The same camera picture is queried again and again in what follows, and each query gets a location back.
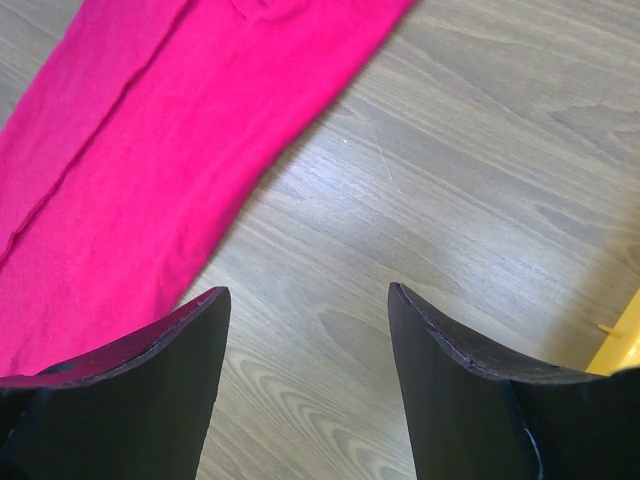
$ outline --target yellow object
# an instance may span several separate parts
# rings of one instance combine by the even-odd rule
[[[598,327],[609,336],[591,360],[587,372],[610,375],[621,368],[640,365],[640,290],[615,327]]]

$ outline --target wood grain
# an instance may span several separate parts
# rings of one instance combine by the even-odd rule
[[[3,120],[78,3],[0,0]],[[188,293],[234,301],[199,478],[414,477],[392,280],[584,367],[640,283],[639,79],[634,0],[420,2]]]

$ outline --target folded cloth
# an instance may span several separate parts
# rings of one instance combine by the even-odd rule
[[[166,315],[412,0],[86,0],[0,135],[0,375]]]

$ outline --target pink fabric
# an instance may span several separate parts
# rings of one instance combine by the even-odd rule
[[[167,314],[411,0],[86,0],[0,136],[0,375]]]

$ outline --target pink cloth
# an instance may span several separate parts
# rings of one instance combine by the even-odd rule
[[[167,314],[412,0],[86,0],[0,135],[0,375]]]

